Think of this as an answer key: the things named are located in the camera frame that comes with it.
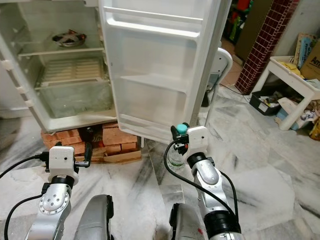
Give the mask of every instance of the open refrigerator door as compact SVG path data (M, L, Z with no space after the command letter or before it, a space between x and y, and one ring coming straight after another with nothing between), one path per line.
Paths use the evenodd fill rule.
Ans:
M122 131L169 143L170 127L190 122L210 45L220 41L213 37L220 3L100 0Z

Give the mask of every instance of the crisper drawer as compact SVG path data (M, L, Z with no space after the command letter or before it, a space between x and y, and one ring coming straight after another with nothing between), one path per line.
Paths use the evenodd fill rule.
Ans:
M113 107L111 86L107 81L52 86L38 91L51 117L56 119Z

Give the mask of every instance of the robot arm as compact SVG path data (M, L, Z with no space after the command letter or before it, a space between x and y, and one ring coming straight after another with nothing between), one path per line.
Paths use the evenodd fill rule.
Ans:
M75 162L74 148L54 146L49 150L46 161L50 172L50 185L38 204L38 213L26 240L60 240L64 222L71 211L72 188L79 181L79 167L89 167L92 155L90 143L85 145L85 160Z
M211 157L206 157L208 129L204 126L189 127L186 123L171 127L174 149L183 155L183 160L194 176L194 183L217 196L226 206L212 196L198 191L198 206L209 240L243 240L237 217L230 212L230 206L222 188L222 174L215 167ZM176 238L183 239L176 233Z

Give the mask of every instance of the wall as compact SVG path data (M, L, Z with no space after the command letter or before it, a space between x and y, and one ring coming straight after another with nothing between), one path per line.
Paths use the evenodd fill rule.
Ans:
M319 10L320 0L300 0L272 55L294 55L299 33L316 34L319 37Z

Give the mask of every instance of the marble floor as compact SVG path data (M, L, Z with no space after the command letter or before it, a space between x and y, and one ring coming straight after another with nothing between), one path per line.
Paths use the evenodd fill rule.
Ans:
M205 124L207 111L201 109L200 125ZM229 175L237 190L245 238L320 240L319 142L303 130L279 130L272 117L261 115L242 95L224 87L219 89L206 126L210 132L208 155L217 168ZM74 186L71 198L72 219L77 220L67 218L63 239L72 239L85 205L99 193L113 196L115 215L111 229L115 239L167 239L172 204L186 203L197 209L198 200L193 187L166 171L166 147L146 140L142 161L82 169L81 182ZM40 128L33 118L0 120L0 171L44 149ZM39 165L37 161L26 163L1 179L6 185L0 184L4 196L0 198L0 233L11 207L35 195L46 180ZM179 172L192 179L188 166ZM231 188L226 182L223 188L233 208ZM35 217L35 206L36 201L26 203L25 208L14 213L9 227L11 239L24 239Z

